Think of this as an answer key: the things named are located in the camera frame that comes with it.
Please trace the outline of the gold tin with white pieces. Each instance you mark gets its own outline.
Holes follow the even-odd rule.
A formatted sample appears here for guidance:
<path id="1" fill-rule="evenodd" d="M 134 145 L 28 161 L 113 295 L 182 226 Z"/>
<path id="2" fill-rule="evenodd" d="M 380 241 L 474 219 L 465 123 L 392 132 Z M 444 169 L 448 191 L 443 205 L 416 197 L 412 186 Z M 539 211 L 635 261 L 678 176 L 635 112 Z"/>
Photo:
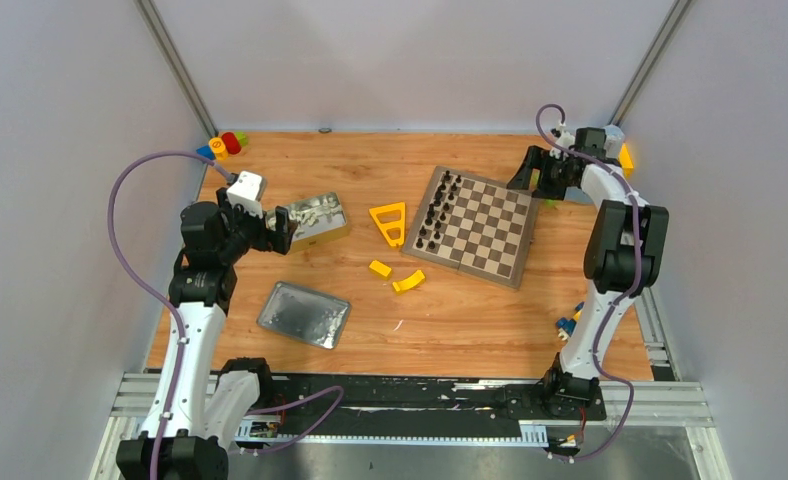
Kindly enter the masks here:
<path id="1" fill-rule="evenodd" d="M 290 254 L 347 236 L 351 225 L 335 192 L 309 197 L 287 206 L 289 219 L 297 224 Z"/>

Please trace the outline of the wooden chess board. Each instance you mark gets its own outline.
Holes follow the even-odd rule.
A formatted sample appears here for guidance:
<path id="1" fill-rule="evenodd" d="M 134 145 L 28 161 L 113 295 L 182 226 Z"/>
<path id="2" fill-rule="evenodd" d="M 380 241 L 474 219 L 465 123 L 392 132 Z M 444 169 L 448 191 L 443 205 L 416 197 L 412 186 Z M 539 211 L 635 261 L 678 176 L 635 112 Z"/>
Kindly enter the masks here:
<path id="1" fill-rule="evenodd" d="M 437 253 L 414 245 L 430 185 L 440 172 L 462 176 L 460 193 Z M 452 167 L 437 166 L 415 213 L 401 252 L 438 266 L 517 290 L 522 283 L 540 201 L 524 190 Z"/>

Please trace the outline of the small yellow rectangular block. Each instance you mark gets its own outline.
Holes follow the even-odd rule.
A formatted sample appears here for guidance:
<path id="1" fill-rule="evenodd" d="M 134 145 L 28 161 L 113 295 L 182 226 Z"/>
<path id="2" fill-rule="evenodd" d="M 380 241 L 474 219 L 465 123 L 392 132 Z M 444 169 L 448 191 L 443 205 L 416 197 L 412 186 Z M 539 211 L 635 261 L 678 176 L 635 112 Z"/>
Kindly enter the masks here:
<path id="1" fill-rule="evenodd" d="M 383 279 L 389 279 L 392 274 L 392 268 L 379 260 L 372 260 L 368 268 L 372 273 Z"/>

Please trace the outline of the yellow triangle frame block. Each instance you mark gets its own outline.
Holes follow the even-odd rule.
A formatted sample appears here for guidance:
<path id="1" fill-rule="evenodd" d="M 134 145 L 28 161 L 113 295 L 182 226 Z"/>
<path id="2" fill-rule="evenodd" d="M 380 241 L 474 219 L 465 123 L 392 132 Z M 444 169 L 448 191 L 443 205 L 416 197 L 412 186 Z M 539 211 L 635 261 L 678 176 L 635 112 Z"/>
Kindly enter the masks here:
<path id="1" fill-rule="evenodd" d="M 400 248 L 405 241 L 406 203 L 396 202 L 372 207 L 368 213 L 386 244 Z"/>

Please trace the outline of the yellow arch block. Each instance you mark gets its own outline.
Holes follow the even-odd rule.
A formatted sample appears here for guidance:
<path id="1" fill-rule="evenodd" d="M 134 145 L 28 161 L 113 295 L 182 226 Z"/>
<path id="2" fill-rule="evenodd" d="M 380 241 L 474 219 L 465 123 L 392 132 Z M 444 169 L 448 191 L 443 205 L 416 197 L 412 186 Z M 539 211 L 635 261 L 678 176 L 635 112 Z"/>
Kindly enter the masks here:
<path id="1" fill-rule="evenodd" d="M 426 281 L 425 273 L 418 269 L 405 279 L 394 281 L 392 288 L 397 294 L 403 294 L 420 287 Z"/>

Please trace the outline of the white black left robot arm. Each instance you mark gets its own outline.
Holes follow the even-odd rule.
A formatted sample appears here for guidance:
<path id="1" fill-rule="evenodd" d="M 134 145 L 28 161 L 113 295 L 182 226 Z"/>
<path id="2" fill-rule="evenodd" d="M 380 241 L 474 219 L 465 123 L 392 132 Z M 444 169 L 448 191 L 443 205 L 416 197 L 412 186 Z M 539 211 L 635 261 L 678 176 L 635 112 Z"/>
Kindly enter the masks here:
<path id="1" fill-rule="evenodd" d="M 133 439 L 119 444 L 116 464 L 125 479 L 225 479 L 228 450 L 247 409 L 268 411 L 276 386 L 262 358 L 228 361 L 208 396 L 218 338 L 237 284 L 235 264 L 249 250 L 288 253 L 295 226 L 286 208 L 270 228 L 261 186 L 219 189 L 214 202 L 180 214 L 183 246 L 167 294 L 172 317 L 162 375 L 153 403 Z"/>

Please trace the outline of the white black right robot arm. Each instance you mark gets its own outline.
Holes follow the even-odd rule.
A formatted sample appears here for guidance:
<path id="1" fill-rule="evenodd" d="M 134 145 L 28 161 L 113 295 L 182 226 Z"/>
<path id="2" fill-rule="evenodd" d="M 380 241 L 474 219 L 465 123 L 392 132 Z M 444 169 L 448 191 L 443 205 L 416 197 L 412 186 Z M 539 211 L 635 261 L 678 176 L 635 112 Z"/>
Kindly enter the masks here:
<path id="1" fill-rule="evenodd" d="M 551 130 L 549 147 L 531 146 L 508 185 L 531 195 L 562 200 L 567 189 L 584 192 L 597 210 L 586 247 L 583 273 L 587 296 L 575 329 L 545 373 L 539 400 L 546 414 L 566 417 L 588 410 L 599 398 L 603 359 L 618 324 L 661 267 L 669 212 L 642 199 L 607 155 L 602 128 Z"/>

